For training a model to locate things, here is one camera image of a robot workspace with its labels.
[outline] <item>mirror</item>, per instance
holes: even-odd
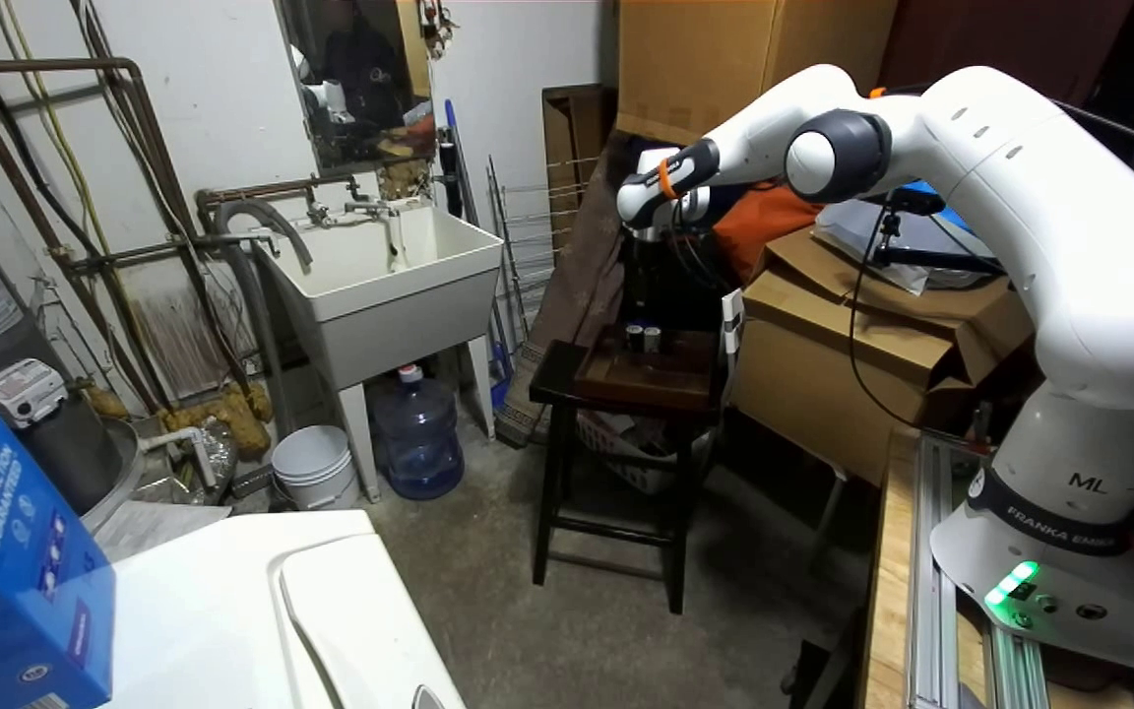
[[[418,0],[274,0],[320,173],[427,160]]]

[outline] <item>floor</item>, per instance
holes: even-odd
[[[371,515],[476,709],[776,709],[799,647],[832,647],[864,597],[862,553],[812,555],[817,508],[792,512],[723,463],[692,528],[685,616],[665,611],[652,549],[574,530],[555,530],[534,588],[544,449],[482,440],[467,423],[461,440],[461,490],[423,504],[384,494]]]

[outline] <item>white bucket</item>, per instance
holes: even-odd
[[[283,436],[266,463],[283,479],[296,508],[358,508],[354,457],[334,425],[305,425]]]

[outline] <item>utility sink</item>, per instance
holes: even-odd
[[[427,198],[380,206],[296,198],[271,207],[300,231],[312,265],[287,238],[259,247],[266,247],[303,349],[339,395],[364,498],[377,490],[364,379],[467,348],[476,404],[490,436],[489,315],[502,244]]]

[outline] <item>white appliance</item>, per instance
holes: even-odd
[[[461,709],[364,512],[233,515],[115,569],[110,709]]]

